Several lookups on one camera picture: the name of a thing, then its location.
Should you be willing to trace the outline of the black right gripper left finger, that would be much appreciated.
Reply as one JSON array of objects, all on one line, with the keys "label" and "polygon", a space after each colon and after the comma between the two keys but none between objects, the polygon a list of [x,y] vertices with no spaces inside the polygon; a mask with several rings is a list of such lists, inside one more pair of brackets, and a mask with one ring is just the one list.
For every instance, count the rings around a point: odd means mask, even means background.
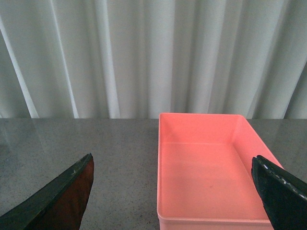
[{"label": "black right gripper left finger", "polygon": [[94,181],[87,154],[0,218],[2,230],[78,230]]}]

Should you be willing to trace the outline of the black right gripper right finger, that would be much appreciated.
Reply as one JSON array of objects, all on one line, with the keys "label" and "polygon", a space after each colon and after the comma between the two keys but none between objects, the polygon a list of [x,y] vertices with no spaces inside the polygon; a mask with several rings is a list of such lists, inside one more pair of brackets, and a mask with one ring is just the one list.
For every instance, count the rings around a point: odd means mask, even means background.
[{"label": "black right gripper right finger", "polygon": [[307,228],[307,184],[258,155],[251,175],[267,216],[275,230]]}]

